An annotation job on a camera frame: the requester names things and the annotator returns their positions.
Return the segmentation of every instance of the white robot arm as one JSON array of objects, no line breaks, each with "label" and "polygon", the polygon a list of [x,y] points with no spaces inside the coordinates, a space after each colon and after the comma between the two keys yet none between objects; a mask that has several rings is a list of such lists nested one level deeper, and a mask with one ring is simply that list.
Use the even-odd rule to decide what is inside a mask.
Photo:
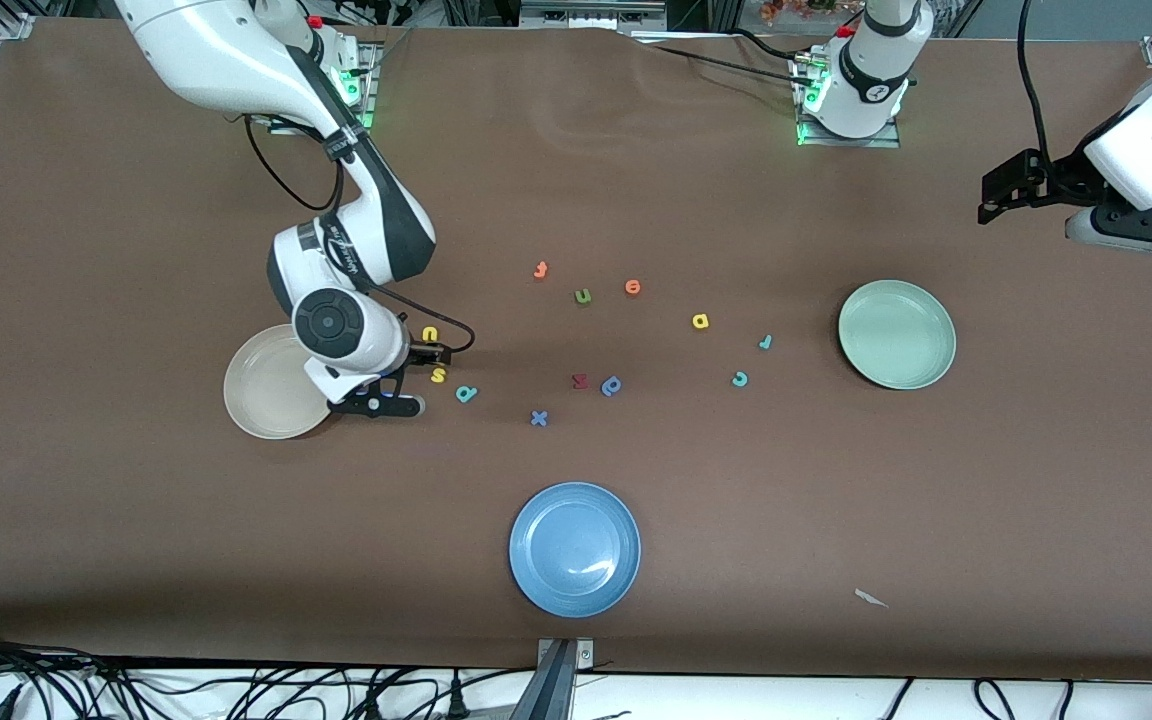
[{"label": "white robot arm", "polygon": [[[306,372],[324,396],[340,404],[410,363],[414,351],[425,361],[447,361],[445,347],[412,347],[399,318],[366,295],[422,273],[435,242],[425,210],[394,177],[320,69],[347,40],[329,28],[311,31],[300,14],[288,18],[288,3],[271,0],[116,3],[145,59],[175,94],[204,108],[282,115],[314,128],[326,154],[361,190],[357,200],[278,233],[270,249],[270,286],[312,355]],[[420,410],[391,395],[381,404],[389,411],[379,414]]]},{"label": "white robot arm", "polygon": [[900,112],[909,70],[937,22],[923,0],[870,0],[855,35],[813,47],[827,71],[803,111],[829,132],[864,138],[881,131]]},{"label": "white robot arm", "polygon": [[1024,150],[982,179],[978,222],[1007,210],[1083,206],[1070,240],[1152,252],[1152,79],[1066,158]]},{"label": "white robot arm", "polygon": [[[841,32],[790,61],[796,77],[812,79],[801,111],[848,141],[877,135],[900,112],[934,22],[924,0],[869,0],[863,18],[854,35]],[[1069,158],[1051,161],[1028,150],[987,174],[978,219],[1056,202],[1087,209],[1066,225],[1070,238],[1152,251],[1152,81]]]}]

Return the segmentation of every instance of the table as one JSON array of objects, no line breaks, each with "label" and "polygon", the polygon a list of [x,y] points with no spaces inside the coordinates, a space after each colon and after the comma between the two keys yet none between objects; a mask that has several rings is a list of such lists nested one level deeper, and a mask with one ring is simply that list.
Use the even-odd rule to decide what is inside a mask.
[{"label": "table", "polygon": [[[1056,149],[1147,76],[1124,44],[1032,65]],[[1068,209],[978,227],[980,174],[1033,141],[1014,46],[932,41],[918,74],[901,150],[799,147],[776,82],[612,32],[411,32],[376,142],[439,250],[396,288],[479,343],[412,381],[419,420],[264,442],[220,382],[285,321],[265,252],[308,214],[122,24],[38,20],[0,55],[0,634],[479,666],[588,635],[626,670],[1152,679],[1152,258],[1061,240]],[[326,195],[310,142],[262,141]],[[925,391],[838,349],[842,301],[885,276],[954,316]],[[513,515],[570,479],[645,543],[584,621],[506,560]]]}]

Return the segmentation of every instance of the power cord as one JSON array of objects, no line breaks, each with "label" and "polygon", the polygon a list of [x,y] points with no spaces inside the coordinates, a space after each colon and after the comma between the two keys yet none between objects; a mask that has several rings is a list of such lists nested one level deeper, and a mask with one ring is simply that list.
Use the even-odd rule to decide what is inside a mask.
[{"label": "power cord", "polygon": [[744,37],[745,40],[750,40],[750,41],[753,43],[753,45],[758,46],[758,50],[761,50],[763,53],[767,53],[768,55],[772,55],[773,58],[780,58],[782,60],[793,60],[794,59],[794,55],[795,55],[794,53],[786,53],[785,50],[776,50],[776,47],[772,47],[771,45],[765,44],[765,41],[763,41],[761,37],[756,36],[753,32],[750,32],[750,31],[748,31],[748,29],[744,29],[742,26],[734,26],[734,28],[732,28],[730,31],[727,31],[727,35],[738,35],[741,37]]},{"label": "power cord", "polygon": [[470,708],[465,705],[465,694],[461,692],[461,669],[452,669],[452,695],[448,699],[447,720],[465,720]]},{"label": "power cord", "polygon": [[785,82],[791,83],[793,85],[812,85],[812,81],[809,78],[787,76],[782,73],[773,73],[771,70],[763,70],[759,68],[751,68],[749,65],[740,63],[728,63],[727,60],[719,60],[718,58],[708,58],[707,55],[696,55],[695,53],[687,53],[685,50],[674,50],[673,47],[662,47],[659,45],[653,45],[655,50],[662,53],[669,53],[672,55],[681,55],[682,58],[691,58],[692,60],[700,60],[702,63],[721,65],[723,68],[732,68],[733,70],[740,70],[741,73],[755,74],[755,76],[763,76],[776,79],[783,79]]},{"label": "power cord", "polygon": [[[494,670],[494,673],[488,673],[486,675],[479,675],[479,676],[477,676],[477,679],[463,680],[463,682],[461,683],[461,687],[462,688],[468,688],[471,684],[483,683],[483,682],[486,682],[486,680],[499,679],[499,676],[502,676],[502,675],[511,675],[513,673],[531,673],[531,670],[535,670],[535,667],[518,667],[517,669],[513,669],[513,670]],[[412,710],[411,712],[408,712],[408,714],[406,717],[403,717],[403,720],[416,720],[416,717],[419,715],[420,712],[423,710],[426,710],[426,708],[429,708],[430,712],[433,712],[434,706],[438,705],[438,702],[442,700],[444,697],[449,696],[449,694],[452,694],[452,691],[449,691],[449,689],[448,689],[448,691],[442,691],[440,694],[435,694],[435,696],[429,698],[427,702],[424,702],[420,705],[417,705],[416,710]]]},{"label": "power cord", "polygon": [[1038,91],[1034,90],[1034,78],[1029,73],[1029,60],[1025,56],[1025,33],[1029,28],[1029,6],[1033,0],[1024,0],[1020,6],[1020,23],[1016,28],[1016,65],[1020,66],[1020,82],[1025,86],[1025,96],[1029,97],[1029,108],[1034,115],[1034,132],[1038,135],[1038,160],[1043,164],[1043,172],[1047,173],[1047,182],[1059,188],[1066,195],[1076,200],[1092,200],[1089,192],[1075,192],[1056,177],[1056,165],[1052,164],[1051,151],[1047,146],[1047,124],[1043,122],[1043,105],[1038,101]]},{"label": "power cord", "polygon": [[[302,132],[305,132],[308,136],[314,138],[314,141],[317,142],[323,142],[323,136],[319,135],[314,130],[314,128],[302,126],[301,123],[293,123],[293,121],[288,120],[287,118],[276,118],[276,115],[274,115],[274,119],[279,119],[280,122],[283,122],[290,127],[300,129]],[[252,115],[243,115],[243,129],[247,129],[247,142],[250,143],[250,145],[252,146],[252,152],[256,153],[256,159],[260,160],[260,165],[263,168],[265,168],[265,172],[270,174],[270,177],[274,179],[274,182],[278,183],[278,187],[282,187],[283,191],[288,192],[288,195],[291,196],[293,200],[300,202],[303,209],[313,210],[317,213],[317,211],[332,209],[333,204],[339,203],[340,194],[344,191],[344,169],[340,167],[339,162],[335,162],[336,167],[335,183],[332,187],[332,196],[328,197],[328,200],[326,200],[321,205],[311,204],[311,202],[303,199],[303,197],[301,197],[296,191],[294,191],[290,187],[288,187],[288,184],[283,182],[282,177],[279,177],[278,172],[274,170],[273,167],[271,167],[270,160],[265,159],[265,154],[264,152],[260,151],[260,146],[256,145],[256,136],[252,134]]]},{"label": "power cord", "polygon": [[[984,703],[984,698],[980,697],[980,688],[988,688],[998,696],[998,700],[1002,703],[1002,711],[1007,714],[1007,720],[1016,720],[1016,714],[1015,712],[1011,712],[1011,704],[1007,702],[1007,696],[1002,694],[1002,688],[998,687],[998,683],[993,682],[991,679],[978,679],[972,683],[972,696],[977,702],[977,707],[979,707],[984,714],[991,717],[991,720],[1002,720],[1001,717],[996,715],[995,712],[990,710],[990,706]],[[1064,720],[1064,714],[1069,711],[1070,700],[1074,700],[1074,680],[1066,680],[1064,697],[1061,698],[1060,711],[1056,712],[1056,720]]]},{"label": "power cord", "polygon": [[890,707],[887,708],[887,715],[882,715],[882,720],[895,719],[896,711],[900,710],[900,703],[905,700],[905,694],[909,692],[909,688],[912,684],[914,679],[905,679],[905,683],[901,685],[900,691],[896,691],[896,697],[893,698]]}]

